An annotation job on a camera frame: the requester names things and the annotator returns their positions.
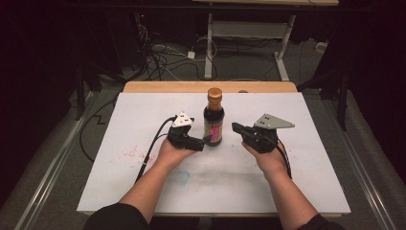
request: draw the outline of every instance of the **hand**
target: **hand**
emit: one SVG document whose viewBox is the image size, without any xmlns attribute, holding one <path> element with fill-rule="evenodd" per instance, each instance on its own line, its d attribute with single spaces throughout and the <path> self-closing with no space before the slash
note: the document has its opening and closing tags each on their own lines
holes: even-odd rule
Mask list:
<svg viewBox="0 0 406 230">
<path fill-rule="evenodd" d="M 256 150 L 248 146 L 245 142 L 241 143 L 251 154 L 257 159 L 259 168 L 263 171 L 266 177 L 275 175 L 278 173 L 286 173 L 286 167 L 284 165 L 283 157 L 281 153 L 274 148 L 271 152 L 258 153 Z M 281 150 L 285 151 L 281 142 L 278 142 L 278 146 Z"/>
<path fill-rule="evenodd" d="M 195 150 L 178 149 L 166 138 L 159 149 L 158 158 L 153 166 L 162 167 L 168 173 L 176 168 L 186 157 L 196 153 Z"/>
</svg>

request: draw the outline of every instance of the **sauce bottle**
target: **sauce bottle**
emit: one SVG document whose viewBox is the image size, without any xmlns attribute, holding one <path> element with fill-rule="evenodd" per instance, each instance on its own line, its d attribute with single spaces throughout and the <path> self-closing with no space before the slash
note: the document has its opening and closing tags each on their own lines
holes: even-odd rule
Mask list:
<svg viewBox="0 0 406 230">
<path fill-rule="evenodd" d="M 219 88 L 211 88 L 208 91 L 208 105 L 204 108 L 204 138 L 206 145 L 218 146 L 222 140 L 224 109 L 221 106 L 222 91 Z"/>
</svg>

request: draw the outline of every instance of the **bottle label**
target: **bottle label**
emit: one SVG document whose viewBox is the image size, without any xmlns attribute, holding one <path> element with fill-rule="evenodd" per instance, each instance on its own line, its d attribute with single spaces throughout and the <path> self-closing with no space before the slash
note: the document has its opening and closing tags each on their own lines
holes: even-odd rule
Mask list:
<svg viewBox="0 0 406 230">
<path fill-rule="evenodd" d="M 205 135 L 204 136 L 210 136 L 212 135 L 211 142 L 215 143 L 221 140 L 221 133 L 223 129 L 223 122 L 217 123 L 217 124 L 210 124 L 208 122 L 205 122 Z"/>
</svg>

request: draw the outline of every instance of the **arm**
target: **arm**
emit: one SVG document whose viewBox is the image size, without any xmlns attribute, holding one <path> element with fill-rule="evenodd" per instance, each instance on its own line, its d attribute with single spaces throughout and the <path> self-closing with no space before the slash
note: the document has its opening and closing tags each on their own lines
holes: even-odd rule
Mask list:
<svg viewBox="0 0 406 230">
<path fill-rule="evenodd" d="M 167 176 L 186 157 L 194 153 L 193 150 L 177 149 L 165 139 L 155 163 L 123 196 L 120 203 L 136 207 L 147 222 L 150 222 Z"/>
<path fill-rule="evenodd" d="M 257 159 L 271 188 L 283 229 L 298 229 L 307 224 L 318 212 L 289 178 L 281 154 L 276 150 L 259 154 L 247 144 L 242 145 Z"/>
</svg>

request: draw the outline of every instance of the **forearm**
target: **forearm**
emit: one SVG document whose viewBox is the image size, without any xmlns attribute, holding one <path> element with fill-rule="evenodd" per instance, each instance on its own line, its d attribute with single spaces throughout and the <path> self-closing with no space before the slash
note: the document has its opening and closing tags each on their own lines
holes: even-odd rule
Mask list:
<svg viewBox="0 0 406 230">
<path fill-rule="evenodd" d="M 318 214 L 286 172 L 265 175 L 275 200 L 283 229 L 298 229 Z"/>
<path fill-rule="evenodd" d="M 169 173 L 162 167 L 152 166 L 120 202 L 136 207 L 147 222 L 150 222 Z"/>
</svg>

